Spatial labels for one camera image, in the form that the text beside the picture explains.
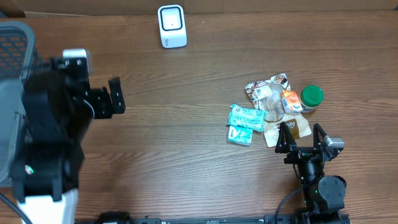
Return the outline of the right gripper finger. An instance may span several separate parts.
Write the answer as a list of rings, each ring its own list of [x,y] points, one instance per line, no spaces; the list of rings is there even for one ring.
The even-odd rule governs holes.
[[[322,129],[322,127],[315,123],[313,125],[313,146],[317,149],[325,148],[327,133]]]
[[[280,123],[279,137],[275,146],[275,152],[280,154],[288,154],[297,147],[289,127],[285,122]]]

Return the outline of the orange white small box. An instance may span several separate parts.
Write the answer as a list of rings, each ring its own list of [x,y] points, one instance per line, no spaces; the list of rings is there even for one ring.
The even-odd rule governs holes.
[[[295,91],[284,90],[280,95],[286,113],[299,114],[302,112],[302,105]]]

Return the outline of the green lid jar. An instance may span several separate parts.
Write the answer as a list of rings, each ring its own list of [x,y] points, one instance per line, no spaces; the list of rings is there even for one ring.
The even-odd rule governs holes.
[[[315,110],[324,100],[323,90],[316,85],[306,86],[300,93],[302,112],[309,113]]]

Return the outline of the teal snack packet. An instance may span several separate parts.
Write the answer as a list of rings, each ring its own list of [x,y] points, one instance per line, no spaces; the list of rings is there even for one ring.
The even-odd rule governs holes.
[[[260,133],[264,131],[266,111],[244,108],[236,104],[231,105],[230,108],[228,125],[248,128]]]

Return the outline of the teal Kleenex tissue pack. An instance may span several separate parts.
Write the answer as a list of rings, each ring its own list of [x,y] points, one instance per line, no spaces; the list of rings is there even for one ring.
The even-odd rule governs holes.
[[[242,146],[250,146],[252,143],[252,130],[240,126],[229,126],[227,141]]]

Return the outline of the brown white snack bag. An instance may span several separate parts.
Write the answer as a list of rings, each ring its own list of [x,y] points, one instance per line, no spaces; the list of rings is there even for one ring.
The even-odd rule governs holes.
[[[280,94],[284,90],[293,91],[286,74],[281,73],[270,77],[268,80],[248,83],[244,89],[254,108],[267,112],[263,131],[267,147],[276,146],[279,126],[282,122],[287,124],[294,139],[299,139],[312,133],[309,122],[304,118],[302,112],[299,114],[288,114],[284,110]]]

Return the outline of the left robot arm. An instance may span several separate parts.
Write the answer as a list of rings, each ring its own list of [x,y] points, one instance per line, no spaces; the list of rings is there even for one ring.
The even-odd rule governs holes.
[[[121,81],[91,88],[85,57],[50,58],[33,70],[22,81],[25,125],[9,172],[15,201],[1,200],[22,223],[74,223],[81,142],[92,120],[125,112]]]

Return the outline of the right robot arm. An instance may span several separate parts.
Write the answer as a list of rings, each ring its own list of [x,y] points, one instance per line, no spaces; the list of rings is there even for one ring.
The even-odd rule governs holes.
[[[313,146],[299,147],[289,127],[280,123],[275,152],[285,154],[285,164],[291,164],[300,187],[286,196],[274,214],[274,223],[340,224],[349,223],[349,216],[342,215],[345,207],[347,183],[338,175],[325,175],[325,163],[335,159],[344,149],[339,137],[329,136],[322,127],[313,125]],[[303,193],[304,208],[299,208],[286,220],[279,215],[283,204],[297,193]]]

